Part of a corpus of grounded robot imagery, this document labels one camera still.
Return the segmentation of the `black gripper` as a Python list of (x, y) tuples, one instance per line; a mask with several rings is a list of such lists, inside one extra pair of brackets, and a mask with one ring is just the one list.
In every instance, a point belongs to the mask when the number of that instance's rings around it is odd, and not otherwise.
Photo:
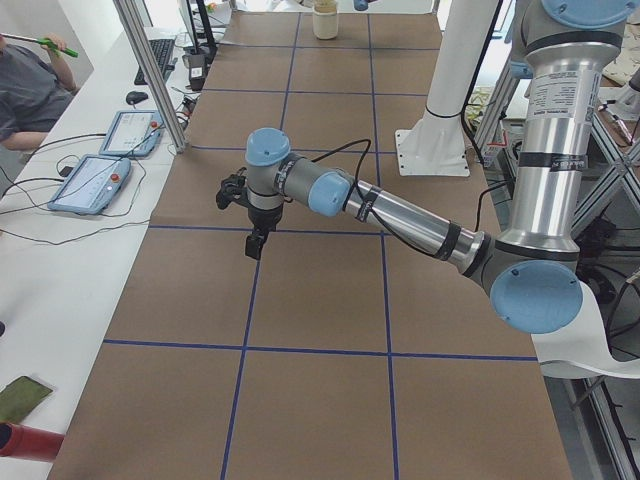
[(245, 255), (247, 257), (252, 259), (262, 257), (263, 247), (268, 240), (269, 233), (277, 229), (282, 216), (283, 205), (268, 210), (249, 205), (248, 217), (253, 224), (253, 229), (245, 240)]

